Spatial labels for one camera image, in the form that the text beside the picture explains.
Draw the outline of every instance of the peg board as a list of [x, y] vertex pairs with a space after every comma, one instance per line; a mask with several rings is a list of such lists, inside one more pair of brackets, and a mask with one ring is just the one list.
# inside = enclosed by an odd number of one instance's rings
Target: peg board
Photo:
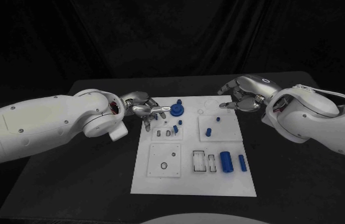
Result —
[[[235, 112], [218, 108], [221, 103], [231, 102], [231, 97], [224, 95], [153, 98], [159, 106], [170, 106], [176, 103], [178, 99], [182, 101], [183, 114], [179, 117], [173, 117], [169, 113], [165, 113], [165, 119], [158, 115], [158, 120], [152, 120], [150, 122], [149, 132], [145, 131], [143, 125], [140, 127], [130, 193], [255, 197]], [[219, 117], [219, 122], [212, 122], [211, 120], [216, 117]], [[211, 125], [209, 140], [206, 140], [206, 137], [204, 138], [205, 122], [199, 122], [199, 119], [205, 120]], [[182, 128], [182, 138], [181, 135], [175, 135], [173, 133], [173, 125]], [[221, 137], [221, 141], [215, 141], [216, 134], [224, 131], [224, 127], [228, 135]], [[168, 139], [163, 137], [155, 138], [158, 130], [160, 130], [160, 136], [165, 135], [165, 131], [169, 130], [170, 137]], [[179, 144], [178, 177], [147, 177], [152, 144]], [[204, 151], [205, 172], [193, 172], [192, 151]], [[222, 172], [219, 159], [219, 152], [222, 151], [229, 152], [232, 163], [231, 173]], [[239, 154], [244, 156], [247, 172], [241, 171], [238, 161]], [[208, 155], [214, 155], [215, 173], [209, 172]]]

